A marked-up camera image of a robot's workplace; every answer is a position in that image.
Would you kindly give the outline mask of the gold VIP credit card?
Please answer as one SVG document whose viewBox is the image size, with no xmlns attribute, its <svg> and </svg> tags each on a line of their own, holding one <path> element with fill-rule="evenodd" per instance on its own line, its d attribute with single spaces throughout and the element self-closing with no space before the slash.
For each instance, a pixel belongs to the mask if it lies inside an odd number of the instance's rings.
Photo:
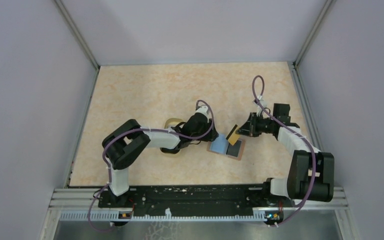
<svg viewBox="0 0 384 240">
<path fill-rule="evenodd" d="M 231 129 L 231 131 L 226 136 L 227 142 L 232 146 L 234 146 L 236 142 L 239 140 L 239 138 L 241 137 L 241 135 L 238 133 L 239 129 L 240 127 L 237 124 L 235 124 Z"/>
</svg>

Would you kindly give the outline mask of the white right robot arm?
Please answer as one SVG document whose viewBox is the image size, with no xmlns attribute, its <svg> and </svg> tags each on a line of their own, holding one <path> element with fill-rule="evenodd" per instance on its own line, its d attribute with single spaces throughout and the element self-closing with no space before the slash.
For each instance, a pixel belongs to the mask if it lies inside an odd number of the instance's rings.
<svg viewBox="0 0 384 240">
<path fill-rule="evenodd" d="M 254 138 L 271 134 L 292 156 L 288 176 L 267 179 L 267 189 L 262 191 L 261 199 L 267 206 L 275 206 L 281 197 L 330 202 L 334 196 L 335 158 L 314 147 L 300 126 L 291 121 L 289 112 L 288 104 L 276 103 L 273 118 L 252 112 L 247 121 L 234 130 L 240 136 Z"/>
</svg>

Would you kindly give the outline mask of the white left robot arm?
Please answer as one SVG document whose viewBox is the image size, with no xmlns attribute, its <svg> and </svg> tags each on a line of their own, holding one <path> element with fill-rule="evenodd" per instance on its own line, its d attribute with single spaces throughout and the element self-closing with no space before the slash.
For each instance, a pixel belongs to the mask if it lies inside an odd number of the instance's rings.
<svg viewBox="0 0 384 240">
<path fill-rule="evenodd" d="M 196 111 L 187 121 L 167 120 L 164 129 L 141 126 L 129 119 L 101 143 L 103 159 L 109 168 L 110 200 L 118 207 L 129 203 L 129 167 L 146 148 L 177 154 L 194 141 L 213 142 L 219 137 L 214 120 Z"/>
</svg>

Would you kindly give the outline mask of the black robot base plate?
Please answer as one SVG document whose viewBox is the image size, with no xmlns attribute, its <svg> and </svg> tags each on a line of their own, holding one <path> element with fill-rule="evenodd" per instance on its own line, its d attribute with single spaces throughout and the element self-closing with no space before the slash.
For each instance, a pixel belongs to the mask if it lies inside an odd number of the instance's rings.
<svg viewBox="0 0 384 240">
<path fill-rule="evenodd" d="M 120 196 L 105 190 L 98 197 L 100 208 L 134 208 L 135 217 L 251 216 L 254 208 L 291 207 L 284 196 L 270 195 L 266 183 L 213 185 L 133 185 Z"/>
</svg>

